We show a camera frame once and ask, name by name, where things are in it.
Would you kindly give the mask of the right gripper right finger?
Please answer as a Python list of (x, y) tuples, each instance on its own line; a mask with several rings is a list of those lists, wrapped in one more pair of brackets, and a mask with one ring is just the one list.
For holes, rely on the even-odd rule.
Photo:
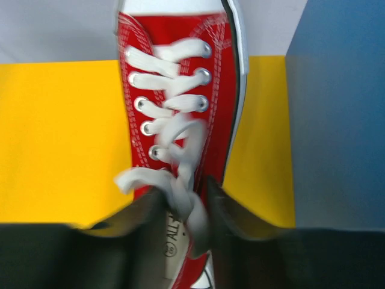
[(207, 178), (217, 288), (383, 288), (384, 233), (282, 228)]

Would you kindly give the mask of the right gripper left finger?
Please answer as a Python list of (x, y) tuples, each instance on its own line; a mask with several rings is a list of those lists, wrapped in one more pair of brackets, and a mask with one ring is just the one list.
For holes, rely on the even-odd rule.
[(150, 191), (88, 229), (1, 225), (2, 288), (162, 288), (167, 204)]

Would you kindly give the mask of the red sneaker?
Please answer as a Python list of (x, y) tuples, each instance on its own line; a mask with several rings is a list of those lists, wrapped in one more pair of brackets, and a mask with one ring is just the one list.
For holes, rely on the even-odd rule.
[(170, 206), (164, 288), (213, 288), (205, 177), (222, 182), (248, 74), (237, 1), (119, 1), (115, 34), (132, 165), (115, 178)]

